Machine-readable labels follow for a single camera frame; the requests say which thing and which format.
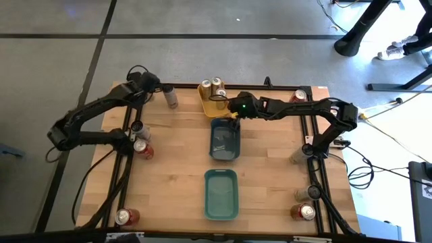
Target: sneaker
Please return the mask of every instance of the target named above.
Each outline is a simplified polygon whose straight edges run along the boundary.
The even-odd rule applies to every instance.
[[[401,41],[392,42],[391,45],[393,45],[394,47],[403,47],[404,45],[406,45],[408,43],[413,43],[413,42],[416,42],[418,40],[419,40],[419,38],[417,36],[408,36]]]
[[[384,61],[401,59],[405,57],[404,53],[405,53],[404,49],[402,47],[398,47],[392,50],[382,51],[378,53],[378,58]]]

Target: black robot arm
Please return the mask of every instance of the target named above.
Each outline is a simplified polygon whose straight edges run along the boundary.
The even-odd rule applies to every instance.
[[[313,152],[316,157],[327,157],[329,145],[341,133],[357,127],[358,108],[335,98],[320,101],[289,103],[277,99],[261,97],[242,91],[236,98],[229,100],[228,109],[237,113],[237,118],[282,119],[289,115],[320,115],[329,121],[330,126],[324,133],[313,138]]]
[[[137,108],[145,104],[149,95],[161,87],[160,79],[150,72],[132,73],[128,75],[128,82],[117,85],[106,96],[69,111],[55,122],[47,136],[59,151],[69,151],[85,144],[111,144],[114,150],[125,155],[133,149],[133,145],[122,129],[81,132],[82,125],[114,107],[129,105]]]

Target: gray floor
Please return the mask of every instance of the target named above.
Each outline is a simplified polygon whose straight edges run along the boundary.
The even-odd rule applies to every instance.
[[[410,34],[421,18],[419,3],[403,2],[406,10],[392,4],[365,37],[359,54],[351,58],[338,55],[333,50],[333,40],[106,40],[87,101],[106,94],[112,82],[124,80],[127,70],[135,64],[145,65],[163,82],[199,82],[221,76],[229,83],[262,84],[265,76],[270,76],[274,84],[328,86],[332,96],[360,107],[396,97],[406,99],[411,94],[365,90],[370,82],[406,82],[427,65],[420,53],[391,62],[374,58],[389,40]],[[0,34],[97,34],[109,3],[109,0],[4,0],[0,5]],[[323,3],[347,29],[367,7],[367,3],[359,3],[339,9],[328,6],[328,1]],[[118,1],[109,33],[343,34],[332,27],[315,0]],[[53,175],[53,165],[44,162],[45,152],[51,147],[46,133],[56,119],[76,105],[96,42],[0,39],[0,142],[27,152],[24,160],[1,157],[0,234],[34,229]],[[414,111],[431,99],[431,95],[425,94],[405,108],[377,118],[377,126],[389,129],[415,147],[416,152],[432,159],[427,147],[410,143],[416,142],[417,135],[426,134],[425,131],[405,134],[390,125],[408,127],[417,121],[429,121],[430,117]],[[98,130],[100,126],[98,117],[86,124],[85,129]],[[415,160],[366,124],[359,124],[346,138],[373,163],[383,167],[399,167]],[[84,146],[71,152],[48,230],[73,228],[70,208],[93,151],[94,147]],[[344,154],[350,168],[362,163],[357,155],[349,151]],[[387,186],[388,181],[397,186]],[[390,220],[402,226],[405,240],[414,240],[406,180],[379,173],[368,190],[353,189],[352,194],[357,213]]]

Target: yellow basket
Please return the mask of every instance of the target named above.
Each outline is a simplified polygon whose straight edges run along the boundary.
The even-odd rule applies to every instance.
[[[207,117],[210,118],[217,118],[217,117],[231,117],[231,112],[225,106],[224,109],[220,110],[216,107],[216,101],[205,101],[203,99],[203,94],[201,93],[201,84],[198,85],[198,94],[201,99],[202,108],[204,109],[204,114]]]

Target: can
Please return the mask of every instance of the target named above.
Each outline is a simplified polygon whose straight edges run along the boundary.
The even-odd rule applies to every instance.
[[[216,91],[220,88],[223,88],[222,79],[219,77],[214,77],[211,80],[211,94],[216,95]]]
[[[315,209],[307,203],[294,205],[291,208],[291,217],[299,221],[311,221],[315,218]]]
[[[208,101],[211,96],[211,82],[210,80],[203,80],[201,82],[201,97],[203,100]]]
[[[141,121],[132,122],[130,129],[138,138],[144,139],[147,142],[151,141],[150,130]]]
[[[152,159],[155,155],[153,148],[147,141],[143,139],[137,139],[135,141],[134,150],[137,154],[142,155],[145,159]]]
[[[216,101],[216,108],[220,110],[225,109],[225,107],[227,106],[227,102],[226,102],[227,92],[223,88],[220,88],[216,91],[216,95],[223,96],[223,97],[221,96],[215,97],[215,99],[221,100],[221,101]]]
[[[321,191],[316,185],[310,185],[305,189],[297,190],[294,193],[294,198],[299,203],[304,203],[311,200],[318,200],[320,197],[321,197]]]
[[[174,87],[171,85],[164,85],[162,87],[163,96],[165,96],[165,100],[167,101],[168,107],[171,109],[175,109],[178,106],[178,100],[176,91]]]
[[[115,222],[120,226],[135,225],[140,220],[140,212],[136,209],[120,209],[115,214]]]
[[[306,163],[306,160],[313,155],[313,147],[310,144],[304,144],[296,152],[294,152],[290,161],[295,164]]]
[[[305,102],[306,101],[306,92],[303,90],[296,90],[294,94],[292,94],[290,102],[296,103],[296,102]]]

